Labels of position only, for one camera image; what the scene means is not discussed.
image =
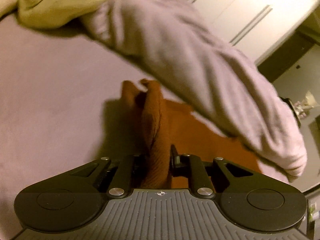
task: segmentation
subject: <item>orange fabric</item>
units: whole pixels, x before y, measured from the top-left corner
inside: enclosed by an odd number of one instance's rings
[[[215,134],[192,116],[191,106],[164,99],[157,81],[143,79],[141,84],[147,88],[146,92],[124,81],[121,98],[129,121],[149,150],[149,170],[142,187],[163,188],[170,184],[172,188],[188,187],[187,179],[171,179],[169,175],[172,144],[179,154],[197,155],[207,162],[223,157],[261,173],[258,157],[237,138]]]

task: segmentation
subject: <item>ribbed grey rubber pad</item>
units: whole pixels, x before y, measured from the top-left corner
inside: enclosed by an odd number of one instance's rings
[[[229,222],[211,200],[188,190],[135,189],[111,200],[95,221],[73,232],[44,234],[26,229],[16,240],[308,240],[296,229],[260,234]]]

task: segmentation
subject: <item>circular button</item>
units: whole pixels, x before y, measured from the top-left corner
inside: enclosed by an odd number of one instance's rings
[[[208,187],[201,187],[197,190],[198,194],[204,195],[204,196],[209,196],[213,193],[212,189]]]
[[[271,189],[255,189],[247,195],[248,202],[262,210],[273,210],[284,204],[284,197],[277,191]]]
[[[37,198],[39,206],[49,210],[60,210],[70,206],[75,200],[72,192],[65,189],[49,189]]]
[[[124,194],[124,190],[119,187],[114,187],[109,190],[109,194],[113,196],[121,196],[122,194]]]

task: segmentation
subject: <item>silver screw head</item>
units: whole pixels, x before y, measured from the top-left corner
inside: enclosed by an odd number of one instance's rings
[[[197,190],[198,194],[203,195],[203,196],[209,196],[213,193],[212,189],[208,187],[201,187]]]
[[[114,187],[111,190],[109,190],[109,194],[113,196],[121,196],[124,194],[124,190],[119,187]]]

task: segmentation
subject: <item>yellow fabric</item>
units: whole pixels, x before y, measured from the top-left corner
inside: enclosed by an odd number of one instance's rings
[[[30,28],[58,28],[70,20],[93,12],[105,0],[19,0],[20,22]]]

